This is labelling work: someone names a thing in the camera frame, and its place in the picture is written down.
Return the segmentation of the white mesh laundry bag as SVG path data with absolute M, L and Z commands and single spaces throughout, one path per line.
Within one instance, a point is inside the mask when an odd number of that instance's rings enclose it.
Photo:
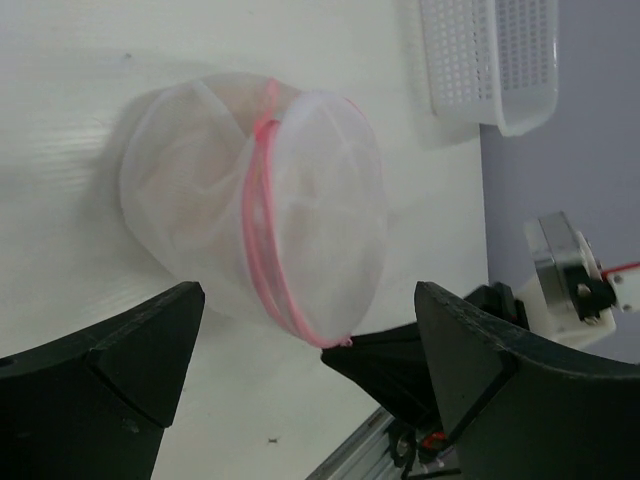
M 123 152 L 125 223 L 211 308 L 349 343 L 382 277 L 387 206 L 360 109 L 249 73 L 161 90 Z

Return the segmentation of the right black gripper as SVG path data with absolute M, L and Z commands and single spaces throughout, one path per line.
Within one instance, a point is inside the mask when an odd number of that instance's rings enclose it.
M 481 285 L 464 300 L 496 318 L 530 329 L 524 303 L 502 282 Z M 321 361 L 405 424 L 422 428 L 435 421 L 435 394 L 415 322 L 354 336 L 349 346 L 323 350 Z

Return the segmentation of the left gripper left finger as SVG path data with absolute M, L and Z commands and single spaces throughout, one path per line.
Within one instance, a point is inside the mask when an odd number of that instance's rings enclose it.
M 4 479 L 148 479 L 175 418 L 205 295 L 181 283 L 1 360 Z

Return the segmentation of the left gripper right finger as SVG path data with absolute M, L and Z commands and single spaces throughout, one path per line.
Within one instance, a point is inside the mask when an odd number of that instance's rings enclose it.
M 432 282 L 414 304 L 463 478 L 638 478 L 637 365 L 547 340 Z

